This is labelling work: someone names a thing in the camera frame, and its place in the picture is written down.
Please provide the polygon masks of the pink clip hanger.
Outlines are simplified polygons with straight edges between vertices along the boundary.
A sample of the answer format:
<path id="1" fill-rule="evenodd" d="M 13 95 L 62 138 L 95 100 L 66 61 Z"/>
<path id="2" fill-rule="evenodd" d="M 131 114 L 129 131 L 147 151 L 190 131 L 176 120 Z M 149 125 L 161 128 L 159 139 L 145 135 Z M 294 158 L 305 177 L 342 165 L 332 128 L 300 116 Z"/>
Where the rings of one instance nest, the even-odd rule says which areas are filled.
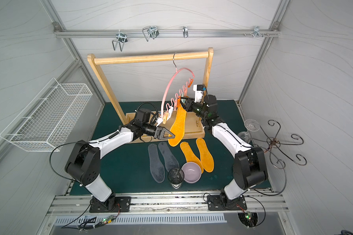
<path id="1" fill-rule="evenodd" d="M 191 69 L 183 67 L 177 68 L 175 63 L 175 57 L 177 53 L 173 54 L 173 65 L 175 67 L 175 73 L 169 80 L 165 92 L 162 97 L 161 108 L 159 111 L 159 117 L 156 120 L 156 125 L 160 126 L 161 124 L 166 124 L 166 122 L 171 118 L 174 111 L 177 110 L 179 104 L 179 98 L 187 95 L 188 89 L 191 87 L 194 82 L 195 75 Z M 189 74 L 189 78 L 185 83 L 181 83 L 182 75 Z"/>

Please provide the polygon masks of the yellow insole back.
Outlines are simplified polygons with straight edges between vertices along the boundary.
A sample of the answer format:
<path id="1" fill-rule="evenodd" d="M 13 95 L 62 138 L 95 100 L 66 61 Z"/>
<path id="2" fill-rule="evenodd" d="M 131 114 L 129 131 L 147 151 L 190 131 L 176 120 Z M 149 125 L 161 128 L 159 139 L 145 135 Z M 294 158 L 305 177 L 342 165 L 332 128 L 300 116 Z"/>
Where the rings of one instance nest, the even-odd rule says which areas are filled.
<path id="1" fill-rule="evenodd" d="M 186 115 L 186 110 L 182 107 L 181 103 L 179 103 L 177 106 L 176 119 L 171 127 L 171 132 L 175 135 L 175 137 L 168 140 L 171 147 L 176 147 L 184 137 Z"/>

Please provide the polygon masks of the yellow insole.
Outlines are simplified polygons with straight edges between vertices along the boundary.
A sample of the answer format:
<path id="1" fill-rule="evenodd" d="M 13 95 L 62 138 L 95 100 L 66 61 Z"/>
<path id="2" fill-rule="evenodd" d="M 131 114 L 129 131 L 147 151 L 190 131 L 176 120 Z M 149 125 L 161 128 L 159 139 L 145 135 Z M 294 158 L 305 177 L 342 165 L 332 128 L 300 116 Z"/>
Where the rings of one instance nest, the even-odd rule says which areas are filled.
<path id="1" fill-rule="evenodd" d="M 201 160 L 194 154 L 193 150 L 191 149 L 189 143 L 187 142 L 182 142 L 180 143 L 180 148 L 185 156 L 185 159 L 187 162 L 194 162 L 196 163 L 200 169 L 201 169 L 201 173 L 204 172 L 204 168 L 203 168 L 203 165 L 202 165 L 202 162 Z"/>
<path id="2" fill-rule="evenodd" d="M 197 145 L 199 153 L 200 153 L 200 161 L 202 163 L 203 169 L 209 173 L 213 172 L 214 171 L 214 159 L 213 159 L 213 156 L 207 147 L 205 140 L 202 138 L 196 139 L 196 145 Z"/>
<path id="3" fill-rule="evenodd" d="M 186 110 L 182 107 L 181 103 L 179 103 L 177 106 L 176 119 L 171 127 L 171 132 L 175 135 L 175 137 L 168 140 L 171 147 L 176 147 L 184 137 L 186 115 Z"/>

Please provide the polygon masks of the wooden clothes rack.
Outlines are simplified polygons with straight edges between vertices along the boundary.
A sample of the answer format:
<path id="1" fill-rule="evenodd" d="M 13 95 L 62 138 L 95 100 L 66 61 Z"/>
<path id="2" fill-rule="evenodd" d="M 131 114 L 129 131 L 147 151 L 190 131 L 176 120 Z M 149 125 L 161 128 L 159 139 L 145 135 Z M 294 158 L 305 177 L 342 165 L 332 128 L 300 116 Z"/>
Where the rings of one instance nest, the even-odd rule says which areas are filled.
<path id="1" fill-rule="evenodd" d="M 206 59 L 205 65 L 205 72 L 203 78 L 203 85 L 207 86 L 209 82 L 212 62 L 213 62 L 213 55 L 214 49 L 208 48 L 205 52 L 186 52 L 186 53 L 175 53 L 175 54 L 160 54 L 160 55 L 140 55 L 140 56 L 124 56 L 124 57 L 108 57 L 108 58 L 97 58 L 94 54 L 88 54 L 87 61 L 90 64 L 92 70 L 94 71 L 97 79 L 99 80 L 100 84 L 102 85 L 106 95 L 108 96 L 109 100 L 111 101 L 115 111 L 117 112 L 120 120 L 123 124 L 128 124 L 135 118 L 135 113 L 127 113 L 125 114 L 107 80 L 105 73 L 103 72 L 101 65 L 114 65 L 114 64 L 132 64 L 132 63 L 148 63 L 148 62 L 160 62 L 160 61 L 176 61 L 176 60 L 190 60 L 190 59 Z M 161 118 L 161 127 L 172 127 L 170 124 L 167 123 L 166 118 L 169 117 L 172 121 L 176 121 L 177 112 L 173 111 L 169 114 L 169 111 L 164 111 L 164 107 L 171 108 L 172 106 L 176 105 L 177 99 L 181 97 L 181 95 L 186 95 L 187 90 L 191 87 L 193 83 L 193 78 L 190 78 L 186 85 L 183 86 L 183 89 L 180 92 L 176 93 L 176 97 L 172 98 L 172 104 L 166 105 L 166 97 L 167 93 L 170 89 L 172 81 L 175 79 L 178 73 L 182 70 L 187 70 L 192 72 L 188 68 L 181 68 L 176 69 L 176 73 L 173 75 L 171 80 L 166 87 L 163 100 L 161 103 L 161 108 L 158 111 L 152 112 L 151 116 L 158 116 Z M 197 138 L 204 138 L 206 135 L 205 131 L 203 130 L 203 125 L 201 124 L 201 118 L 197 116 L 193 116 L 192 112 L 186 113 L 185 118 L 185 129 L 184 129 L 184 136 L 183 139 L 197 139 Z"/>

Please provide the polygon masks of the dark navy insole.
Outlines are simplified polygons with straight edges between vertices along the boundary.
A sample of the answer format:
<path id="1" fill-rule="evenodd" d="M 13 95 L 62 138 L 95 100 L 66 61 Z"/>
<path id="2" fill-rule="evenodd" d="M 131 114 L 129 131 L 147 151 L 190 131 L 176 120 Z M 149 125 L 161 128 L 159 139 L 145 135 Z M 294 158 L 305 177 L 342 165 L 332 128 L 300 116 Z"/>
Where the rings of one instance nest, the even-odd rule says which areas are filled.
<path id="1" fill-rule="evenodd" d="M 164 158 L 164 163 L 167 172 L 174 168 L 180 168 L 179 163 L 173 153 L 171 152 L 168 144 L 166 142 L 161 142 L 158 144 L 158 148 Z"/>
<path id="2" fill-rule="evenodd" d="M 150 144 L 148 146 L 148 154 L 150 161 L 150 172 L 153 179 L 159 184 L 163 183 L 165 179 L 165 167 L 159 158 L 157 145 Z"/>

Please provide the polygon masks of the yellow insole front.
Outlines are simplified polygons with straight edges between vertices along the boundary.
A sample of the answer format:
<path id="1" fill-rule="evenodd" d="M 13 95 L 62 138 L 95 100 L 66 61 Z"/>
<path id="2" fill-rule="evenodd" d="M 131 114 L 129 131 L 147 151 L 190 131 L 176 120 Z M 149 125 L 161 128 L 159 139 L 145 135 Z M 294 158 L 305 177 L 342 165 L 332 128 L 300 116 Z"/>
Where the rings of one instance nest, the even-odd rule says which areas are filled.
<path id="1" fill-rule="evenodd" d="M 205 140 L 202 138 L 196 139 L 196 145 L 197 145 L 199 153 L 200 153 L 200 161 L 202 163 L 203 169 L 209 173 L 213 172 L 214 171 L 214 159 L 213 159 L 213 156 L 207 147 Z"/>

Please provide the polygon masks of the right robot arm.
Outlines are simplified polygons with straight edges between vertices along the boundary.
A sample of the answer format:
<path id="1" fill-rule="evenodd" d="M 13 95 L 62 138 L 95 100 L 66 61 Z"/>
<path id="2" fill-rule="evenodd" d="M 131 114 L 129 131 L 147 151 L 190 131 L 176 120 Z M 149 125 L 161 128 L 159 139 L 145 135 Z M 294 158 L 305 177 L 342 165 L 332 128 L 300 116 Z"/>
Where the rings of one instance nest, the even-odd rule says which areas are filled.
<path id="1" fill-rule="evenodd" d="M 203 127 L 218 139 L 234 158 L 233 180 L 220 193 L 220 200 L 225 207 L 227 203 L 233 203 L 247 190 L 268 179 L 263 150 L 246 143 L 229 128 L 218 115 L 216 96 L 207 95 L 203 102 L 182 97 L 180 102 L 185 111 L 193 112 L 201 118 Z"/>

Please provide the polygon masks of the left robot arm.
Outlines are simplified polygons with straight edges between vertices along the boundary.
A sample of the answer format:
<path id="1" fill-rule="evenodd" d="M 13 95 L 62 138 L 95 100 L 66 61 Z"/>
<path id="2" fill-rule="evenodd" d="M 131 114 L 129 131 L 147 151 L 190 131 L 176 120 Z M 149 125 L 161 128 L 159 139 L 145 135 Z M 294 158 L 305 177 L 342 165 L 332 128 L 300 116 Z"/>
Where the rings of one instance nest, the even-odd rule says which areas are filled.
<path id="1" fill-rule="evenodd" d="M 101 159 L 113 150 L 143 135 L 158 140 L 173 139 L 175 134 L 165 127 L 132 121 L 117 131 L 91 142 L 78 141 L 65 165 L 65 172 L 82 184 L 96 200 L 105 203 L 114 196 L 100 175 Z"/>

